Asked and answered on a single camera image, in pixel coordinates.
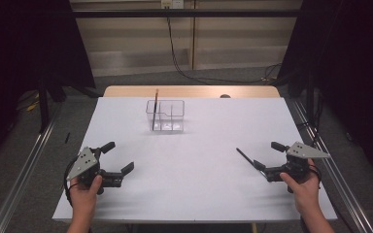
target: white table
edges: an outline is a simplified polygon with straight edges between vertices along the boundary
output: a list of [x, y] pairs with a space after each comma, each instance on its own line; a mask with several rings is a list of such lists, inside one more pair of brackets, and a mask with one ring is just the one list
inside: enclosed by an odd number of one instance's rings
[[[237, 151], [267, 167], [286, 162], [272, 150], [277, 141], [301, 141], [282, 98], [182, 98], [183, 133], [155, 133], [145, 109], [151, 97], [100, 98], [83, 147], [117, 147], [101, 156], [101, 168], [118, 172], [131, 161], [135, 169], [121, 188], [98, 197], [94, 220], [125, 223], [258, 222], [299, 219], [284, 183], [268, 183]], [[320, 203], [334, 219], [324, 188]], [[69, 221], [64, 195], [53, 219]]]

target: human hand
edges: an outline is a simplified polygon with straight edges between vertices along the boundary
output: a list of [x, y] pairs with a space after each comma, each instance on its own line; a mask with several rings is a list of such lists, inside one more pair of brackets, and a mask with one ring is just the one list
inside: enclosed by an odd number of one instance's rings
[[73, 226], [89, 228], [90, 222], [95, 214], [96, 193], [102, 184], [102, 177], [96, 176], [90, 188], [79, 183], [78, 178], [71, 180], [70, 194], [73, 206], [73, 216], [70, 231]]
[[[314, 162], [311, 159], [308, 159], [308, 163], [314, 166]], [[319, 179], [316, 174], [308, 173], [304, 183], [296, 182], [287, 173], [281, 173], [280, 177], [292, 189], [296, 210], [302, 216], [321, 210], [318, 199]]]

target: wall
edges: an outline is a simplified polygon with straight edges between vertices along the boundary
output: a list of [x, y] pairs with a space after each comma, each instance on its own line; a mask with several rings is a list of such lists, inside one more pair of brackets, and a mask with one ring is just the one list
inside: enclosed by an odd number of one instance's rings
[[[160, 1], [70, 0], [74, 10], [160, 9]], [[300, 0], [193, 1], [189, 9], [299, 9]], [[175, 70], [166, 18], [78, 18], [95, 77]], [[181, 69], [280, 63], [295, 18], [171, 18]]]

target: finger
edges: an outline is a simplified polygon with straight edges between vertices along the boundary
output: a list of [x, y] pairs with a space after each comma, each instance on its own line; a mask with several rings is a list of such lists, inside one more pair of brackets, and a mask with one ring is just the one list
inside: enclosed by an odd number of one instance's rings
[[315, 166], [315, 163], [314, 163], [313, 159], [311, 159], [311, 158], [308, 158], [308, 164], [310, 164], [312, 166]]
[[93, 182], [90, 185], [89, 191], [92, 193], [97, 193], [101, 185], [102, 185], [102, 176], [97, 175], [95, 179], [93, 179]]
[[80, 181], [78, 180], [78, 177], [75, 177], [73, 178], [70, 182], [69, 182], [69, 185], [72, 186], [72, 185], [76, 185], [76, 183], [79, 183]]
[[287, 173], [281, 173], [280, 177], [293, 191], [299, 187], [299, 184]]

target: black cable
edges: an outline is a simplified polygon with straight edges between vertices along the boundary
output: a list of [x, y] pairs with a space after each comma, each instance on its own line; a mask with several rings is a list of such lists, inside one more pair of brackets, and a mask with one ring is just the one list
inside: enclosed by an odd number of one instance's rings
[[[211, 84], [210, 83], [206, 83], [204, 81], [219, 81], [219, 82], [228, 82], [228, 83], [247, 83], [247, 84], [250, 84], [250, 83], [259, 83], [259, 82], [263, 82], [264, 81], [264, 79], [259, 79], [259, 80], [255, 80], [255, 81], [234, 81], [234, 80], [223, 80], [223, 79], [213, 79], [213, 78], [195, 78], [195, 77], [191, 77], [191, 76], [186, 75], [181, 70], [180, 66], [178, 65], [177, 57], [176, 57], [175, 52], [174, 52], [174, 43], [172, 41], [171, 19], [169, 17], [167, 18], [167, 23], [168, 23], [169, 39], [171, 41], [172, 60], [174, 62], [175, 69], [178, 71], [178, 73], [180, 75], [184, 76], [185, 78], [187, 78], [189, 80], [193, 80], [193, 81], [199, 82], [199, 83], [204, 83], [206, 85], [211, 85]], [[272, 73], [272, 71], [275, 69], [275, 67], [278, 67], [280, 65], [281, 65], [281, 63], [269, 66], [268, 68], [271, 68], [271, 67], [274, 67], [274, 68], [268, 73], [268, 76]]]
[[283, 63], [278, 63], [278, 64], [275, 64], [275, 65], [270, 65], [268, 66], [267, 68], [265, 68], [265, 71], [264, 71], [264, 79], [266, 81], [268, 81], [268, 77], [271, 75], [271, 73], [275, 70], [275, 68], [281, 66]]
[[71, 205], [72, 207], [72, 200], [71, 200], [71, 193], [70, 193], [70, 188], [73, 186], [70, 186], [68, 187], [68, 182], [67, 182], [67, 178], [68, 178], [68, 174], [69, 172], [71, 171], [72, 169], [72, 166], [74, 165], [75, 161], [77, 161], [78, 157], [74, 157], [68, 164], [68, 166], [66, 166], [66, 170], [65, 170], [65, 173], [63, 174], [63, 187], [65, 188], [65, 196], [66, 196], [66, 199], [68, 200], [69, 204]]
[[80, 184], [80, 183], [74, 183], [74, 184], [70, 185], [68, 189], [71, 190], [71, 188], [72, 188], [73, 186], [76, 186], [76, 185], [78, 185], [78, 184]]
[[313, 138], [311, 147], [315, 147], [315, 144], [318, 138], [320, 137], [320, 122], [321, 122], [322, 111], [323, 111], [323, 98], [322, 98], [321, 92], [319, 92], [317, 110], [314, 114], [315, 133], [314, 133], [314, 138]]
[[322, 180], [321, 171], [320, 171], [320, 169], [318, 169], [318, 167], [316, 167], [314, 165], [310, 165], [310, 167], [314, 167], [316, 169], [316, 170], [314, 170], [314, 169], [310, 168], [310, 172], [314, 173], [317, 176], [317, 178], [318, 178], [318, 187], [320, 188], [320, 183], [321, 183], [321, 180]]

